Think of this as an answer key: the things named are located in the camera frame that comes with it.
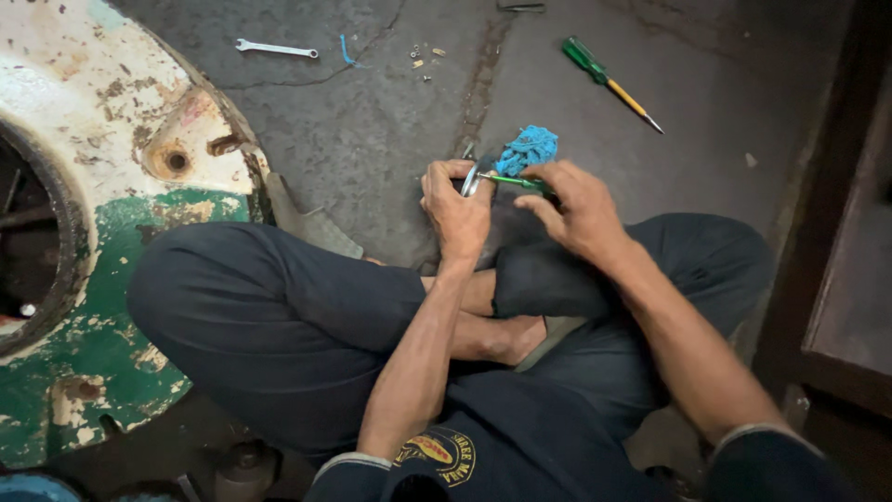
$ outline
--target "dark blue pants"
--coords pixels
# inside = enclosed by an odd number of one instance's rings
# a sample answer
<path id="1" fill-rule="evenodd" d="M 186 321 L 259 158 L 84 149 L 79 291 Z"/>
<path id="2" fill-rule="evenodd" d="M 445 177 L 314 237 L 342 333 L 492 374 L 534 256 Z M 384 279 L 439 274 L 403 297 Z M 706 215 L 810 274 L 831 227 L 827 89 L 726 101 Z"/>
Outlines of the dark blue pants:
<path id="1" fill-rule="evenodd" d="M 627 230 L 726 338 L 772 278 L 763 239 L 728 218 L 666 214 Z M 198 389 L 318 464 L 355 445 L 377 375 L 424 299 L 410 269 L 221 222 L 156 238 L 130 282 L 128 310 Z M 668 404 L 610 281 L 556 243 L 502 249 L 493 306 L 499 317 L 590 319 L 527 374 L 581 393 L 615 438 Z"/>

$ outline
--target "forearm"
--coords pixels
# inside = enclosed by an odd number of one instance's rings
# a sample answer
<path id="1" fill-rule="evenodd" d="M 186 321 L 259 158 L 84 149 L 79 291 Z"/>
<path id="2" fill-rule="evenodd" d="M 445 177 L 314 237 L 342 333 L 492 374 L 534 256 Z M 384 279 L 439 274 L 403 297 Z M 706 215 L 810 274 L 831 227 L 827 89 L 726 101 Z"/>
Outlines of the forearm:
<path id="1" fill-rule="evenodd" d="M 388 460 L 441 411 L 458 306 L 473 261 L 444 262 L 372 389 L 357 451 Z"/>
<path id="2" fill-rule="evenodd" d="M 605 270 L 648 340 L 663 381 L 681 410 L 712 441 L 735 427 L 787 427 L 759 382 L 718 331 L 632 242 Z"/>

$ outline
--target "sleeve cuff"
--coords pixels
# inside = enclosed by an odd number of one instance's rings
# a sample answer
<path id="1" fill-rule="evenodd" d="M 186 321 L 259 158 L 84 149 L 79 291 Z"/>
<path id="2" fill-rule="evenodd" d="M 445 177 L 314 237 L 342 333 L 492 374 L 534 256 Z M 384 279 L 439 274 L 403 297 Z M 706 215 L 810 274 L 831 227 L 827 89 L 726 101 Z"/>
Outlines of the sleeve cuff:
<path id="1" fill-rule="evenodd" d="M 334 456 L 331 460 L 322 464 L 322 467 L 319 468 L 319 472 L 316 473 L 316 477 L 313 478 L 313 482 L 315 483 L 316 481 L 318 481 L 322 474 L 326 473 L 329 469 L 339 464 L 368 465 L 370 467 L 384 469 L 385 471 L 390 471 L 391 467 L 391 462 L 381 458 L 380 456 L 371 456 L 366 455 L 365 453 L 360 453 L 358 451 L 351 451 L 347 453 L 341 453 L 338 456 Z"/>
<path id="2" fill-rule="evenodd" d="M 750 423 L 748 425 L 741 425 L 741 426 L 737 427 L 736 429 L 734 429 L 733 431 L 725 434 L 725 436 L 722 438 L 722 440 L 719 441 L 717 445 L 715 445 L 715 450 L 713 451 L 713 455 L 712 455 L 712 458 L 710 459 L 710 463 L 712 463 L 712 461 L 715 460 L 715 458 L 719 455 L 719 453 L 721 453 L 722 450 L 726 446 L 728 446 L 729 443 L 734 441 L 735 439 L 739 439 L 739 438 L 742 438 L 748 434 L 755 434 L 758 432 L 774 432 L 775 434 L 782 434 L 788 438 L 793 439 L 797 443 L 801 444 L 802 446 L 807 448 L 809 451 L 811 451 L 818 457 L 824 458 L 824 454 L 821 452 L 821 450 L 816 448 L 812 443 L 809 443 L 805 439 L 802 439 L 801 437 L 799 437 L 798 434 L 794 433 L 793 431 L 790 431 L 789 429 L 780 427 L 773 423 Z"/>

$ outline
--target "wrench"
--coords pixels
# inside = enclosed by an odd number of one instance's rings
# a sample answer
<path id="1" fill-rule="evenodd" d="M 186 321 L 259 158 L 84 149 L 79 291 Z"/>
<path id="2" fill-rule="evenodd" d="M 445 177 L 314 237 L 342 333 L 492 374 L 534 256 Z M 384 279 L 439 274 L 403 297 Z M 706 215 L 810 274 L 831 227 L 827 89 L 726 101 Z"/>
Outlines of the wrench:
<path id="1" fill-rule="evenodd" d="M 249 42 L 244 38 L 239 38 L 237 40 L 238 44 L 235 46 L 236 49 L 240 51 L 267 51 L 270 53 L 282 53 L 282 54 L 294 54 L 294 55 L 305 55 L 307 57 L 311 57 L 316 59 L 319 57 L 319 52 L 316 49 L 295 49 L 294 47 L 284 47 L 284 46 L 269 46 L 267 44 L 255 44 L 253 42 Z"/>

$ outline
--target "cracked floor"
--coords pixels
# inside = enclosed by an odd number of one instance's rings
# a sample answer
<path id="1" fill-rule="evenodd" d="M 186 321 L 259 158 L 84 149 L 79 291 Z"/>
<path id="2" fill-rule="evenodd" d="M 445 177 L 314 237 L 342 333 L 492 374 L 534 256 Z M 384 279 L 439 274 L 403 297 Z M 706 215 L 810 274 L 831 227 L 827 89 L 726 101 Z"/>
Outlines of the cracked floor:
<path id="1" fill-rule="evenodd" d="M 627 222 L 718 213 L 778 246 L 851 7 L 545 0 L 545 14 L 508 14 L 476 0 L 112 1 L 233 99 L 301 209 L 324 207 L 367 253 L 410 267 L 436 257 L 417 205 L 427 163 L 472 140 L 478 154 L 496 151 L 529 124 L 556 132 L 559 156 L 605 180 Z M 341 34 L 365 68 L 344 62 Z M 560 53 L 573 34 L 665 136 Z M 241 53 L 237 38 L 320 56 Z M 416 70 L 413 45 L 425 61 Z M 691 441 L 665 416 L 633 441 L 633 457 L 696 478 Z"/>

